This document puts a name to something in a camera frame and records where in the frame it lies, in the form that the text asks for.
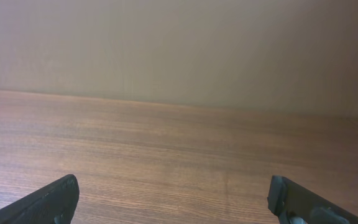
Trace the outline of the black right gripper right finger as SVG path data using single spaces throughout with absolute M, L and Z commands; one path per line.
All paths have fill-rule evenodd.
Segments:
M 267 200 L 280 224 L 358 224 L 358 216 L 284 176 L 272 177 Z

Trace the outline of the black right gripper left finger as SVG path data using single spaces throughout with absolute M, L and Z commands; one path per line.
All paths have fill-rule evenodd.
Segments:
M 68 174 L 0 209 L 0 224 L 70 224 L 79 195 L 77 178 Z

